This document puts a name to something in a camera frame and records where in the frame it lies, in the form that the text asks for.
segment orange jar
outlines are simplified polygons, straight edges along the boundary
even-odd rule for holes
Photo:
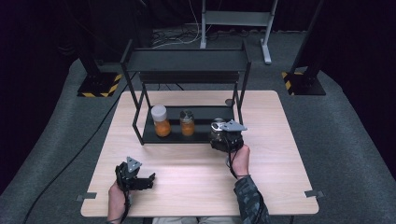
[[[194,115],[190,110],[185,109],[180,112],[180,126],[184,136],[191,136],[194,133]]]
[[[171,132],[171,125],[167,118],[166,107],[155,105],[151,108],[151,116],[154,119],[155,133],[160,137],[165,137]]]

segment wooden table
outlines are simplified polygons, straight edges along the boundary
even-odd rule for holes
[[[221,105],[232,91],[151,91],[149,95],[153,105]],[[134,195],[130,217],[239,216],[235,179],[225,165],[224,152],[209,144],[141,146],[131,125],[134,112],[131,93],[123,93],[88,188],[97,195],[84,200],[84,217],[106,217],[115,167],[127,156],[143,163],[138,177],[156,173],[153,189]],[[141,133],[146,113],[143,105],[137,122]],[[312,187],[277,93],[246,91],[242,114],[247,127],[242,135],[251,149],[249,171],[270,215],[315,214],[318,203],[304,195]]]

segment white lid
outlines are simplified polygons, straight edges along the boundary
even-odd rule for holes
[[[155,105],[151,108],[151,116],[154,121],[163,121],[166,119],[166,108],[163,105]]]

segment small jar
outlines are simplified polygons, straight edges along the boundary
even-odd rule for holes
[[[190,110],[185,109],[180,112],[180,126],[184,136],[191,136],[194,133],[194,115]]]
[[[167,118],[166,107],[155,105],[151,108],[151,116],[154,119],[155,133],[160,137],[165,137],[171,132],[171,125]]]

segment glass jar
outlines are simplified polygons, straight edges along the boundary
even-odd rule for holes
[[[184,136],[191,136],[194,133],[194,115],[190,110],[185,109],[180,112],[180,126]]]
[[[155,133],[160,137],[165,137],[171,132],[171,125],[167,118],[166,107],[155,105],[151,108],[151,116],[154,119]]]

